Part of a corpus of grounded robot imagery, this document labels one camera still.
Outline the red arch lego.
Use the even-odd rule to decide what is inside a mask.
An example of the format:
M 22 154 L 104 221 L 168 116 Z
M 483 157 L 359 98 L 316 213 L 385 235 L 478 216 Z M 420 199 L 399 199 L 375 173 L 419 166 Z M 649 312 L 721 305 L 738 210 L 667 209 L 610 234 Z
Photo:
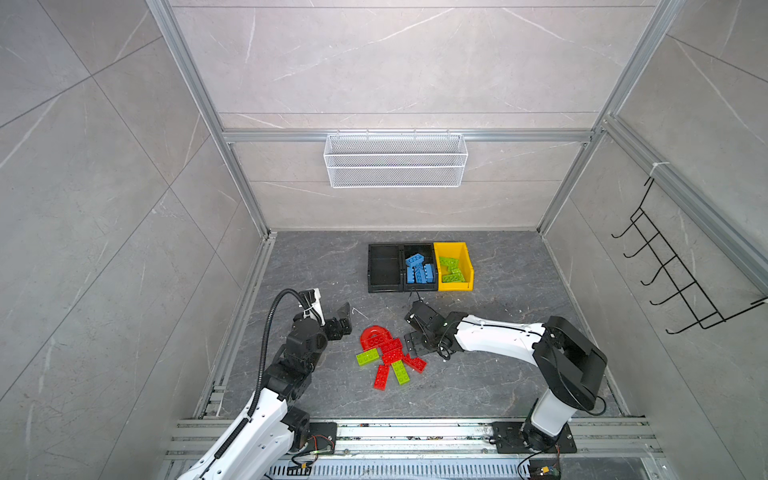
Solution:
M 364 351 L 378 348 L 381 344 L 392 339 L 391 333 L 384 327 L 372 325 L 360 335 L 360 343 Z

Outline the red lego block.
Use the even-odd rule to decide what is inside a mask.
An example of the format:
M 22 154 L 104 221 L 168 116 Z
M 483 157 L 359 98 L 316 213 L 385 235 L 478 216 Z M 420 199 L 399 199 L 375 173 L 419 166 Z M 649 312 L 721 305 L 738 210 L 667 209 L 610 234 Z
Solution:
M 381 360 L 385 365 L 391 365 L 401 361 L 403 355 L 403 345 L 399 338 L 393 338 L 380 346 Z

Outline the black bin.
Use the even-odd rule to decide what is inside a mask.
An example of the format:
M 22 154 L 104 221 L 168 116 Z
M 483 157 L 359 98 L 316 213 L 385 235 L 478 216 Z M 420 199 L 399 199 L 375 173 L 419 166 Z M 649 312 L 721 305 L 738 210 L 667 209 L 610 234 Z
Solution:
M 403 246 L 406 291 L 437 291 L 437 265 L 431 243 Z
M 404 290 L 401 245 L 373 243 L 368 246 L 368 292 L 395 293 Z

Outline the yellow plastic bin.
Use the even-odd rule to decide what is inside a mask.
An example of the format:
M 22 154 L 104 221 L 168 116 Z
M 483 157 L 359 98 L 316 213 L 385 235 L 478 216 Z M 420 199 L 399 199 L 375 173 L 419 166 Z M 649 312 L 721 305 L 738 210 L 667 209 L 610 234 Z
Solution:
M 465 242 L 435 242 L 433 244 L 437 264 L 437 281 L 439 291 L 469 292 L 474 289 L 475 270 L 471 262 L 470 252 Z M 466 283 L 443 283 L 441 276 L 450 273 L 439 261 L 440 257 L 452 257 L 459 260 L 459 268 L 466 277 Z

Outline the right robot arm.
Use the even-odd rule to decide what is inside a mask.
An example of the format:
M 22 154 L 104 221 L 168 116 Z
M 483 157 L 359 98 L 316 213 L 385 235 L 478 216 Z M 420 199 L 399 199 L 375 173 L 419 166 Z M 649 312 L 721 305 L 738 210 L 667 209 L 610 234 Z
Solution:
M 567 319 L 551 316 L 544 323 L 516 324 L 464 312 L 444 317 L 425 302 L 412 304 L 405 321 L 414 331 L 405 336 L 410 353 L 430 353 L 449 360 L 458 352 L 485 352 L 536 366 L 547 389 L 540 396 L 517 439 L 525 448 L 547 451 L 556 445 L 573 415 L 597 416 L 606 355 Z

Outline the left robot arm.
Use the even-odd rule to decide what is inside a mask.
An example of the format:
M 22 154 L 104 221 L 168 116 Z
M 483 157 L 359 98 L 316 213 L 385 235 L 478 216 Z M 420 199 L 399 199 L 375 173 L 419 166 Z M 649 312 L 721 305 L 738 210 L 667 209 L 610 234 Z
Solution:
M 301 312 L 294 316 L 285 342 L 267 358 L 271 327 L 289 296 Z M 302 453 L 311 437 L 310 416 L 295 406 L 331 341 L 352 333 L 351 306 L 344 303 L 327 318 L 320 291 L 286 288 L 273 300 L 262 335 L 255 389 L 235 420 L 182 479 L 265 479 L 284 455 Z

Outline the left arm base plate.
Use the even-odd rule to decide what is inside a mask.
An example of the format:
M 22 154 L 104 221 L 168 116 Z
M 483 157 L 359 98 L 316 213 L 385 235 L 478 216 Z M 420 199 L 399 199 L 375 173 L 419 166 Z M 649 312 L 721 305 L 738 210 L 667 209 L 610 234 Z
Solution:
M 294 444 L 289 450 L 292 455 L 319 455 L 334 453 L 338 437 L 338 423 L 332 421 L 310 422 L 294 438 Z

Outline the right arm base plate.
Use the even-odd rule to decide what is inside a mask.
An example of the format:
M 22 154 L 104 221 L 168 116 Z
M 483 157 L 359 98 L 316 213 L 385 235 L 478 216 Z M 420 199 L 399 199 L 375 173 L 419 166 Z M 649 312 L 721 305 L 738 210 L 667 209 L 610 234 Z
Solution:
M 499 454 L 577 452 L 569 424 L 565 424 L 561 432 L 554 437 L 540 432 L 535 427 L 528 427 L 522 421 L 492 422 L 491 428 L 491 443 Z

